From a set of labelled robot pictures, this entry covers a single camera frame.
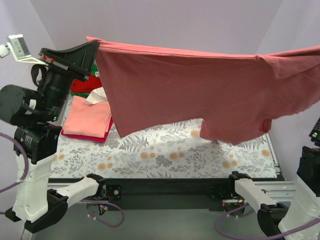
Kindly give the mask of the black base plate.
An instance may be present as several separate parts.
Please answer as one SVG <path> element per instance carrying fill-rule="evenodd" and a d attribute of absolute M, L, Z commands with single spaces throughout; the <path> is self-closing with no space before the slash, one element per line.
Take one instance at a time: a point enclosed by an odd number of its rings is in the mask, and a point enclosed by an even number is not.
<path fill-rule="evenodd" d="M 208 188 L 207 196 L 211 200 L 239 200 L 240 196 L 233 193 L 227 185 L 211 185 Z"/>
<path fill-rule="evenodd" d="M 101 189 L 100 199 L 101 200 L 111 200 L 119 201 L 122 198 L 123 187 L 118 184 L 103 185 Z"/>

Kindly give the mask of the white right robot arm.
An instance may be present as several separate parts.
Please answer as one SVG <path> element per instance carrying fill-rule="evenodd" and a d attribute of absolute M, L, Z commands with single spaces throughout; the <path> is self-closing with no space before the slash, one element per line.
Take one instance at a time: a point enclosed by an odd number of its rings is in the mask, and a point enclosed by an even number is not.
<path fill-rule="evenodd" d="M 267 240 L 318 240 L 320 238 L 320 124 L 309 134 L 315 147 L 301 150 L 296 180 L 254 182 L 234 171 L 228 177 L 227 195 L 242 197 L 257 214 Z"/>

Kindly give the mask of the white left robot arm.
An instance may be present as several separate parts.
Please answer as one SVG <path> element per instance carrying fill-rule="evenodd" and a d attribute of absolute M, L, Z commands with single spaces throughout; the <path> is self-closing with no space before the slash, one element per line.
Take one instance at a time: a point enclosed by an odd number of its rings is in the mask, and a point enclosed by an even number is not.
<path fill-rule="evenodd" d="M 58 120 L 73 81 L 86 81 L 92 71 L 99 43 L 87 42 L 67 50 L 42 48 L 34 58 L 20 36 L 11 35 L 0 55 L 12 54 L 18 62 L 32 64 L 31 78 L 37 89 L 9 84 L 0 91 L 0 118 L 15 126 L 11 141 L 18 165 L 16 200 L 5 216 L 24 221 L 24 228 L 37 233 L 56 223 L 69 207 L 93 197 L 106 196 L 106 181 L 89 174 L 61 190 L 48 189 L 50 169 L 62 131 Z"/>

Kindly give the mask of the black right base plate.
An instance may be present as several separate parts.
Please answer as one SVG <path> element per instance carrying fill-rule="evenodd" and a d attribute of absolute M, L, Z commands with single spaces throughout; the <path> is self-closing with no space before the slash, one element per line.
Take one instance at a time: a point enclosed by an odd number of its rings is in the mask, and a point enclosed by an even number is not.
<path fill-rule="evenodd" d="M 207 196 L 211 200 L 239 200 L 240 196 L 233 193 L 227 185 L 211 185 L 208 188 Z"/>

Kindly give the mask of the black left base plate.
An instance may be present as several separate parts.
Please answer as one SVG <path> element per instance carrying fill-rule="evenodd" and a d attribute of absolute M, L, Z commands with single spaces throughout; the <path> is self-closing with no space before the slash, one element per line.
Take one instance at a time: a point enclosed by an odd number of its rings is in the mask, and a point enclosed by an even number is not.
<path fill-rule="evenodd" d="M 119 201 L 122 198 L 123 187 L 118 184 L 103 185 L 101 189 L 100 199 L 101 200 L 111 200 Z"/>

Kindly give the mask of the green plastic bin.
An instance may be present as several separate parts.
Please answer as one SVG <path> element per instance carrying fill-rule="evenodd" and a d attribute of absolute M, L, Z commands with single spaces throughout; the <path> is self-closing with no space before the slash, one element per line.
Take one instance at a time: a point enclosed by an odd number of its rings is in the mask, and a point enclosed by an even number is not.
<path fill-rule="evenodd" d="M 91 74 L 92 75 L 95 75 L 96 77 L 99 77 L 100 78 L 100 74 L 99 74 L 99 71 L 98 71 L 98 67 L 97 67 L 97 65 L 96 64 L 94 64 L 93 65 L 93 69 L 92 69 L 92 71 L 91 71 Z M 90 93 L 85 93 L 85 92 L 72 92 L 71 90 L 70 90 L 70 94 L 71 95 L 77 95 L 77 96 L 82 96 L 83 98 L 86 98 Z"/>

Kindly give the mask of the floral patterned table mat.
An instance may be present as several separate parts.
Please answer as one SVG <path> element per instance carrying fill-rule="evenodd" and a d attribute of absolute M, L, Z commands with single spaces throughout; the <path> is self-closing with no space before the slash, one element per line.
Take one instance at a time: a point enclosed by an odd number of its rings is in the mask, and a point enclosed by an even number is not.
<path fill-rule="evenodd" d="M 200 137 L 199 119 L 155 126 L 106 142 L 60 136 L 52 178 L 226 178 L 233 171 L 274 179 L 278 163 L 267 136 L 236 145 Z"/>

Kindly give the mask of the aluminium front frame rail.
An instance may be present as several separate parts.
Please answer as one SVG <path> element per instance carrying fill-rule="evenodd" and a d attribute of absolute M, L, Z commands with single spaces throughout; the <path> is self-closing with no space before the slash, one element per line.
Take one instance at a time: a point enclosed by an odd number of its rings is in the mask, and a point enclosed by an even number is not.
<path fill-rule="evenodd" d="M 183 195 L 207 196 L 212 185 L 227 185 L 233 188 L 226 178 L 108 178 L 106 185 L 121 185 L 122 197 L 133 195 Z M 296 191 L 292 181 L 272 181 L 271 179 L 255 179 L 253 182 L 259 189 L 266 190 L 269 197 L 277 201 L 289 202 Z"/>

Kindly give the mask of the dusty rose t-shirt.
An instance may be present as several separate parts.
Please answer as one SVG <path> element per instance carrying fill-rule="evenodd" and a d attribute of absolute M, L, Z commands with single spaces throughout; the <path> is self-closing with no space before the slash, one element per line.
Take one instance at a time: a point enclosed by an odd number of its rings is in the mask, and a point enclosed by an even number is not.
<path fill-rule="evenodd" d="M 238 144 L 320 100 L 317 46 L 245 55 L 98 42 L 95 61 L 120 137 L 202 119 L 201 138 Z"/>

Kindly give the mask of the crumpled bright red t-shirt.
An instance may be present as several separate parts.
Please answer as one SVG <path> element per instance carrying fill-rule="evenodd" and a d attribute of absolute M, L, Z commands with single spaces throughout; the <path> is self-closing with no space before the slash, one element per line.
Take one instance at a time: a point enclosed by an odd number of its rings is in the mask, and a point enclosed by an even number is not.
<path fill-rule="evenodd" d="M 86 81 L 75 79 L 70 91 L 73 93 L 91 93 L 93 90 L 101 87 L 102 83 L 100 78 L 91 74 Z"/>

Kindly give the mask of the folded salmon pink t-shirt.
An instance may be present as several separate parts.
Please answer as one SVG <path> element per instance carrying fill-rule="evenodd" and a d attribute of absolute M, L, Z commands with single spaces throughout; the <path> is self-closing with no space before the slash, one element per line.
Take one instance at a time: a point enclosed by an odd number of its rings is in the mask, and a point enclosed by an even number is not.
<path fill-rule="evenodd" d="M 67 135 L 103 138 L 110 126 L 111 108 L 107 101 L 87 105 L 80 96 L 74 96 L 68 116 L 63 124 Z"/>

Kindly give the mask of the white crumpled t-shirt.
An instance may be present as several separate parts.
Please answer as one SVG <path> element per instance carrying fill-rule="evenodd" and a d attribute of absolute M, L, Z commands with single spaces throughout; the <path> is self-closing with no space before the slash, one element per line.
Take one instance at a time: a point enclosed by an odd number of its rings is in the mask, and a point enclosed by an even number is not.
<path fill-rule="evenodd" d="M 108 98 L 106 96 L 105 90 L 103 87 L 96 88 L 91 91 L 88 97 L 83 101 L 86 105 L 95 105 L 102 102 L 107 102 Z"/>

